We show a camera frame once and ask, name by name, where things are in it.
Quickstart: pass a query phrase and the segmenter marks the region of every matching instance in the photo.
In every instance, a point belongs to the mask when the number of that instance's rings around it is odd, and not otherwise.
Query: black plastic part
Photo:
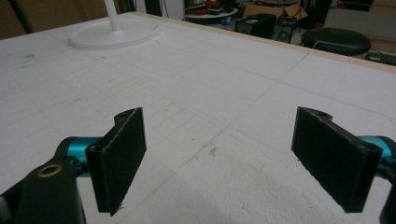
[[[118,114],[115,126],[86,149],[99,212],[113,216],[120,208],[146,152],[142,108]]]
[[[66,158],[67,155],[67,149],[69,149],[70,144],[73,142],[73,140],[76,137],[68,137],[65,138],[57,147],[55,155],[47,162],[52,162],[52,161],[62,161]],[[23,188],[23,180],[12,186],[10,189],[5,191],[4,193],[1,194],[1,196],[6,200],[9,210],[11,212],[11,215],[15,217],[18,212],[18,207],[20,204],[20,198],[22,194],[22,188]]]
[[[391,158],[381,158],[376,174],[396,185],[396,143],[388,137],[378,136],[388,146]]]
[[[326,113],[299,107],[292,150],[347,213],[362,212],[381,158],[380,147],[362,142]]]
[[[70,163],[51,161],[24,178],[15,223],[85,223],[74,168]]]
[[[235,22],[234,30],[245,35],[271,39],[274,33],[276,15],[260,13]]]
[[[379,218],[381,224],[396,223],[396,187],[393,185]]]
[[[162,16],[160,0],[145,0],[146,12],[154,16]]]

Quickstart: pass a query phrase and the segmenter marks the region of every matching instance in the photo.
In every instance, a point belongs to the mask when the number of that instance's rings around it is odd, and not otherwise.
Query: white table surface
[[[378,223],[390,184],[376,178],[361,214],[345,214],[290,150],[297,106],[356,135],[396,138],[396,70],[197,25],[128,49],[67,43],[84,24],[0,41],[0,192],[68,136],[102,136],[142,106],[148,151],[114,216],[88,223]]]

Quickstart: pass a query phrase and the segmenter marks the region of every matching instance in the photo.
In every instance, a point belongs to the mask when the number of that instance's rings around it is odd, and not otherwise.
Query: cardboard box
[[[0,0],[0,39],[25,35],[25,31],[18,20],[8,0]]]
[[[16,0],[31,33],[107,16],[103,0]],[[118,0],[116,9],[120,13]]]
[[[270,7],[265,7],[256,5],[254,2],[248,3],[245,6],[244,17],[260,13],[266,13],[276,15],[276,18],[279,18],[280,16],[294,16],[297,18],[298,21],[308,16],[308,14],[306,14],[304,9],[301,8],[299,4],[292,4],[288,7],[284,7],[284,4],[285,3],[268,2],[268,5],[270,5]]]

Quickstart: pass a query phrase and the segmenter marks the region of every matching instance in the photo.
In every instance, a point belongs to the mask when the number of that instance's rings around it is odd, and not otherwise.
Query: white lamp base
[[[161,33],[152,22],[120,20],[120,30],[113,31],[109,21],[82,27],[70,35],[70,44],[79,49],[121,49],[152,40]]]

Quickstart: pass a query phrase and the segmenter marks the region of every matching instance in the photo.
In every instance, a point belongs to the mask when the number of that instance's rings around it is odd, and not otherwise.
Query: black stool
[[[303,34],[301,40],[308,48],[346,56],[360,55],[371,48],[371,41],[366,36],[335,28],[309,30]]]

